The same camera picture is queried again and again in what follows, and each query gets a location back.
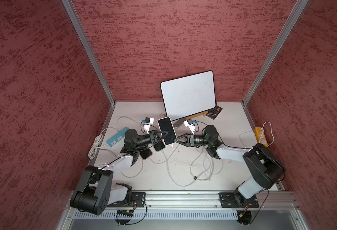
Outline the pink case phone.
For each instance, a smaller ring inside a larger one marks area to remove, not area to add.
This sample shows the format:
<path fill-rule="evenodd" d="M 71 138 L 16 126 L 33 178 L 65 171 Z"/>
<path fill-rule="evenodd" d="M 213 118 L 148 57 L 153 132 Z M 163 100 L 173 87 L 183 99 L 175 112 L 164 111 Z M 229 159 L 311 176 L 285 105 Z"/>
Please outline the pink case phone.
<path fill-rule="evenodd" d="M 140 156 L 142 157 L 143 160 L 146 160 L 152 155 L 152 151 L 150 149 L 143 149 L 140 150 Z"/>

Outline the light case phone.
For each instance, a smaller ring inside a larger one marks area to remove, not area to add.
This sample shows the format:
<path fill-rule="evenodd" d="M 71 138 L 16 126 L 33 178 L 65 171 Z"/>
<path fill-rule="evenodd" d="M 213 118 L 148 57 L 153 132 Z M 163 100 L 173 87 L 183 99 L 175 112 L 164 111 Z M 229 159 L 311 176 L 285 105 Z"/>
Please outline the light case phone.
<path fill-rule="evenodd" d="M 159 152 L 159 151 L 163 150 L 166 146 L 163 143 L 163 141 L 160 140 L 159 142 L 153 144 L 153 147 L 154 147 L 154 149 L 155 149 L 156 152 Z"/>

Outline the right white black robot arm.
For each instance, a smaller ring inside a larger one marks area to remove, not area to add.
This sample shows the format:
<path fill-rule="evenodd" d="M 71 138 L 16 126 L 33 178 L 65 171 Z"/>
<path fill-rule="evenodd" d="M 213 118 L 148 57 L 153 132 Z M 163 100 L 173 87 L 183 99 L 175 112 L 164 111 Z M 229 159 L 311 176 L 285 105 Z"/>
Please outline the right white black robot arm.
<path fill-rule="evenodd" d="M 284 165 L 265 145 L 257 143 L 251 148 L 227 146 L 220 140 L 220 135 L 213 125 L 206 126 L 202 135 L 184 134 L 176 137 L 174 141 L 186 147 L 205 146 L 209 156 L 218 160 L 246 164 L 251 177 L 233 193 L 234 203 L 239 207 L 247 205 L 255 194 L 270 189 L 286 173 Z"/>

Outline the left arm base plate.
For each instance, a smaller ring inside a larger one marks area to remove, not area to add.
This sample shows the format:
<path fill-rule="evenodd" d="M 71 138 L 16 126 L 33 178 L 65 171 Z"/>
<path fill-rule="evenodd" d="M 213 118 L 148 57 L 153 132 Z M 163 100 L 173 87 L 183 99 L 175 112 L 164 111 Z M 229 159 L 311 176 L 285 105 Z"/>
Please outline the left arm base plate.
<path fill-rule="evenodd" d="M 124 203 L 123 201 L 115 202 L 108 205 L 108 208 L 144 208 L 146 192 L 133 192 L 132 197 Z"/>

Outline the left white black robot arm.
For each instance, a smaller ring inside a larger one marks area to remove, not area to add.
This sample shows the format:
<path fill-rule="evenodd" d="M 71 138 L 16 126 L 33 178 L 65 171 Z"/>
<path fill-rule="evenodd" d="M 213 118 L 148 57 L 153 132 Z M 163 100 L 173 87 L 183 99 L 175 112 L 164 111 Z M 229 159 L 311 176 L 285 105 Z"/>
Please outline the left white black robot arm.
<path fill-rule="evenodd" d="M 86 167 L 74 190 L 70 206 L 82 212 L 100 215 L 109 205 L 128 207 L 133 204 L 130 185 L 117 183 L 113 179 L 125 169 L 133 166 L 140 155 L 152 155 L 150 147 L 163 145 L 167 131 L 151 130 L 139 135 L 135 129 L 125 132 L 124 146 L 120 155 L 101 166 Z"/>

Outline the beige case phone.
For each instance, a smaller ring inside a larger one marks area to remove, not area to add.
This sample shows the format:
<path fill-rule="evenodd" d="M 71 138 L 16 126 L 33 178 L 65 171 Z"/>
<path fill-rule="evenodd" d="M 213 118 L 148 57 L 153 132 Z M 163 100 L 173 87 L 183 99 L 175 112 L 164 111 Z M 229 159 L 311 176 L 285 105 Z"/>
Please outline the beige case phone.
<path fill-rule="evenodd" d="M 169 117 L 161 118 L 158 121 L 158 126 L 163 135 L 163 142 L 165 145 L 171 145 L 177 138 L 172 121 Z"/>

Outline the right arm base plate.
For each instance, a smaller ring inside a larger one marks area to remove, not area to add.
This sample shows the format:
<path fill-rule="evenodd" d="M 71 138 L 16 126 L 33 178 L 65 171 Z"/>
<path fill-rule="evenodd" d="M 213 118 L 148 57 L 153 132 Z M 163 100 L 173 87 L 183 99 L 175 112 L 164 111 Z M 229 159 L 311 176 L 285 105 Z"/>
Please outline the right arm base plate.
<path fill-rule="evenodd" d="M 259 208 L 256 195 L 247 199 L 240 193 L 222 192 L 219 193 L 219 200 L 222 208 Z"/>

